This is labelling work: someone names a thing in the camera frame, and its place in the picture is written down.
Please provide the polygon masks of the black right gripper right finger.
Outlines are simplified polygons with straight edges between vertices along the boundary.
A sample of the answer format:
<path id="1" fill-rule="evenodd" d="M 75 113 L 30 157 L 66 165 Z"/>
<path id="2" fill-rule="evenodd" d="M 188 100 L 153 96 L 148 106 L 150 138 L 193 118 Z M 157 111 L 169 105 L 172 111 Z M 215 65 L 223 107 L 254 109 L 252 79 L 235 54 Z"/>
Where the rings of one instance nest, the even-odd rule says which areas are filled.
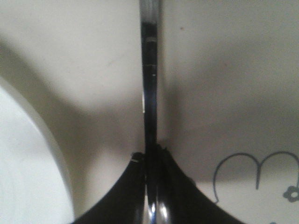
<path id="1" fill-rule="evenodd" d="M 168 224 L 241 224 L 208 199 L 184 174 L 166 148 L 156 146 L 157 196 Z"/>

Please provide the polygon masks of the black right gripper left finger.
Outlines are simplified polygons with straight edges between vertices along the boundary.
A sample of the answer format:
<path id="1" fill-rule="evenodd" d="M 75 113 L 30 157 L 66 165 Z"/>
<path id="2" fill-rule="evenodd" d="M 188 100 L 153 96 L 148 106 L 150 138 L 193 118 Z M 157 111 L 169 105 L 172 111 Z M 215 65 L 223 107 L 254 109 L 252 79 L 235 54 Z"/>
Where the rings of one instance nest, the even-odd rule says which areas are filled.
<path id="1" fill-rule="evenodd" d="M 145 198 L 144 154 L 133 153 L 114 186 L 75 224 L 141 224 Z"/>

